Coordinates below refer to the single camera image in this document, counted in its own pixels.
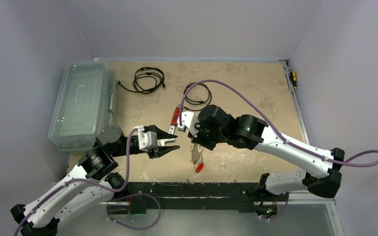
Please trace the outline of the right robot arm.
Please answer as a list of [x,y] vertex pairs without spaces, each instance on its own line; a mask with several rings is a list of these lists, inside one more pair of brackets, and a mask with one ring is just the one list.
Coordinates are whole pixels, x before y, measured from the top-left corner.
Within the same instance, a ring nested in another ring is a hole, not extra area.
[[300,190],[332,199],[341,186],[340,162],[344,160],[344,150],[316,148],[283,133],[277,134],[266,121],[255,116],[234,118],[222,108],[208,105],[199,114],[183,112],[178,125],[180,129],[189,129],[188,137],[193,144],[208,150],[226,143],[273,155],[299,168],[282,174],[263,174],[256,190],[263,200]]

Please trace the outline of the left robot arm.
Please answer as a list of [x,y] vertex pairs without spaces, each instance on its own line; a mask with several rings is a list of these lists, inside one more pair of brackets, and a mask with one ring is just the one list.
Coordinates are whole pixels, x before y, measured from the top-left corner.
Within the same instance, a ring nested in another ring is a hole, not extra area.
[[179,149],[158,146],[158,138],[175,135],[156,125],[137,126],[128,136],[116,124],[104,127],[92,149],[62,180],[33,202],[11,209],[18,223],[14,235],[54,236],[59,223],[86,205],[123,200],[127,195],[131,155],[145,153],[155,159]]

